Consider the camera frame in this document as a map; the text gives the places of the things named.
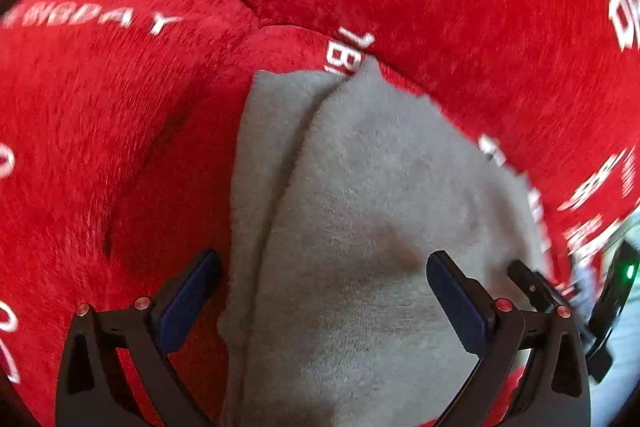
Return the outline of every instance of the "red fleece blanket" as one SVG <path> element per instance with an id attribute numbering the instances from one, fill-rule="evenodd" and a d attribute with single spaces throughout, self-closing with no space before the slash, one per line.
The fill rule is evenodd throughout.
<path id="1" fill-rule="evenodd" d="M 258 69 L 348 73 L 376 55 L 387 80 L 428 93 L 528 173 L 556 282 L 569 251 L 600 271 L 598 245 L 640 196 L 638 5 L 21 0 L 0 23 L 0 350 L 20 395 L 52 425 L 80 302 L 128 305 L 202 247 L 228 262 L 235 140 Z M 214 417 L 223 306 L 217 295 L 173 358 Z"/>

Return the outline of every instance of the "fleece fabric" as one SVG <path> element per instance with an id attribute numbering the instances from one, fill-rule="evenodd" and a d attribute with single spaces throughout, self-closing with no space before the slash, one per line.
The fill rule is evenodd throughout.
<path id="1" fill-rule="evenodd" d="M 128 305 L 199 248 L 228 266 L 236 137 L 257 70 L 351 73 L 363 50 L 375 55 L 391 84 L 428 94 L 529 174 L 557 282 L 569 251 L 606 269 L 598 245 L 640 196 L 638 0 L 24 3 L 0 23 L 0 362 L 46 427 L 77 304 Z M 216 296 L 172 360 L 212 417 L 224 305 Z"/>
<path id="2" fill-rule="evenodd" d="M 228 261 L 233 152 L 217 137 L 236 131 L 210 97 L 254 27 L 238 0 L 19 0 L 1 20 L 0 358 L 45 427 L 78 304 L 128 306 L 200 248 Z M 174 357 L 211 415 L 226 379 L 198 368 L 224 372 L 224 303 L 212 299 Z"/>
<path id="3" fill-rule="evenodd" d="M 274 100 L 257 92 L 247 110 L 272 113 Z M 255 144 L 256 132 L 239 143 Z M 368 58 L 315 113 L 278 204 L 232 425 L 415 427 L 437 417 L 476 363 L 426 283 L 426 258 L 440 248 L 516 301 L 507 262 L 543 262 L 525 182 Z M 232 288 L 229 302 L 238 297 Z"/>
<path id="4" fill-rule="evenodd" d="M 276 204 L 313 114 L 343 81 L 343 76 L 315 71 L 254 76 L 231 183 L 230 298 L 218 322 L 229 360 L 222 425 L 232 425 L 238 409 L 260 258 Z"/>
<path id="5" fill-rule="evenodd" d="M 557 282 L 569 252 L 607 269 L 602 243 L 640 197 L 640 0 L 244 1 L 265 24 L 366 47 L 497 142 L 541 193 Z"/>

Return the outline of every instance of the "folded towel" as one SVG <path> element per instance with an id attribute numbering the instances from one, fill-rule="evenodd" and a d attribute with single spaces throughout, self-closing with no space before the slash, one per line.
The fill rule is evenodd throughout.
<path id="1" fill-rule="evenodd" d="M 265 79 L 246 111 L 278 105 L 258 89 Z M 249 131 L 239 144 L 257 142 Z M 526 181 L 368 58 L 316 112 L 277 205 L 237 425 L 415 427 L 438 416 L 476 361 L 426 283 L 426 258 L 440 248 L 492 295 L 517 301 L 507 261 L 542 263 Z"/>
<path id="2" fill-rule="evenodd" d="M 276 204 L 286 188 L 313 114 L 343 80 L 336 74 L 304 71 L 259 71 L 254 76 L 252 95 L 240 123 L 238 159 L 231 185 L 230 295 L 218 322 L 229 357 L 223 425 L 232 422 L 238 406 L 260 254 Z"/>

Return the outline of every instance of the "black bracket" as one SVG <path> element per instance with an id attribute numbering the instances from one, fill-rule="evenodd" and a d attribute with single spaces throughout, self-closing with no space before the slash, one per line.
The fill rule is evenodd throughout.
<path id="1" fill-rule="evenodd" d="M 218 255 L 200 252 L 153 298 L 129 308 L 76 310 L 56 394 L 58 427 L 146 427 L 116 348 L 129 349 L 145 390 L 166 427 L 214 427 L 176 375 L 167 355 L 180 349 L 220 279 Z"/>
<path id="2" fill-rule="evenodd" d="M 518 269 L 523 267 L 529 271 L 524 264 Z M 545 310 L 532 312 L 508 299 L 494 301 L 445 251 L 431 254 L 426 274 L 463 347 L 480 357 L 434 427 L 481 427 L 521 349 L 531 349 L 529 360 L 500 425 L 589 427 L 586 360 L 568 306 L 540 297 Z"/>
<path id="3" fill-rule="evenodd" d="M 575 315 L 580 334 L 582 352 L 587 362 L 587 373 L 600 383 L 613 365 L 613 356 L 607 347 L 609 336 L 620 318 L 633 286 L 640 252 L 626 239 L 612 259 L 607 280 L 600 298 L 593 307 L 589 322 Z M 513 261 L 508 269 L 509 278 L 529 298 L 539 312 L 550 312 L 558 306 L 570 307 L 569 302 L 539 272 L 532 272 L 522 261 Z"/>

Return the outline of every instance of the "fold in fabric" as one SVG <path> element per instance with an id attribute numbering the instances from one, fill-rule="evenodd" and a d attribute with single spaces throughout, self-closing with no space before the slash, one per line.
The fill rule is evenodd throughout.
<path id="1" fill-rule="evenodd" d="M 220 423 L 232 425 L 241 397 L 255 285 L 276 204 L 284 193 L 313 114 L 343 76 L 258 71 L 238 134 L 231 181 L 232 254 L 226 310 L 218 322 L 229 371 Z"/>
<path id="2" fill-rule="evenodd" d="M 541 266 L 537 234 L 526 181 L 367 58 L 321 103 L 275 205 L 236 425 L 415 427 L 437 417 L 476 357 L 426 282 L 428 255 L 447 250 L 492 295 L 518 301 L 506 264 Z"/>

